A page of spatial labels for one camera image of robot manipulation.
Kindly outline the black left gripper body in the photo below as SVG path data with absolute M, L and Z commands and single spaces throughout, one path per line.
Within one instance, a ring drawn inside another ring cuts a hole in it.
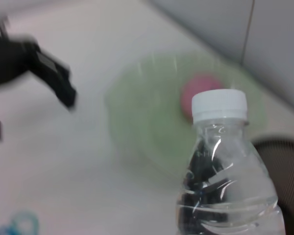
M 9 83 L 29 71 L 29 65 L 39 51 L 38 44 L 29 39 L 11 40 L 0 19 L 0 85 Z

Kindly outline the pink peach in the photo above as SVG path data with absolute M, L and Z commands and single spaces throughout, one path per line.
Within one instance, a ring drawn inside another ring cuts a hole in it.
M 193 122 L 192 98 L 194 95 L 209 91 L 223 89 L 223 84 L 211 74 L 196 74 L 182 88 L 180 95 L 180 106 L 185 118 Z

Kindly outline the clear water bottle green label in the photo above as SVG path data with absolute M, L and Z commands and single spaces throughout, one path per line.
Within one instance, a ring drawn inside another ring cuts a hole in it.
M 245 136 L 246 95 L 196 94 L 196 143 L 176 206 L 176 235 L 286 235 L 269 173 Z

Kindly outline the blue scissors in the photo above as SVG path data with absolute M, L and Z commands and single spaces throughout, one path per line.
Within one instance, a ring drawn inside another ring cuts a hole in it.
M 0 226 L 0 235 L 39 235 L 39 219 L 31 211 L 15 213 L 8 224 Z

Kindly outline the pale green fruit plate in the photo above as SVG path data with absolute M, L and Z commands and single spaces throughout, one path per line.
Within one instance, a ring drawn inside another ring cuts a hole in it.
M 245 92 L 249 135 L 266 127 L 260 88 L 236 64 L 203 51 L 151 55 L 128 67 L 105 96 L 111 137 L 124 158 L 183 174 L 196 134 L 182 114 L 180 95 L 197 73 L 214 75 L 226 88 Z

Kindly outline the black mesh pen holder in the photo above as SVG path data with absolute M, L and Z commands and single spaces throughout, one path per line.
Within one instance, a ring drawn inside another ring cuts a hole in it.
M 294 139 L 267 137 L 253 145 L 274 183 L 286 235 L 294 235 Z

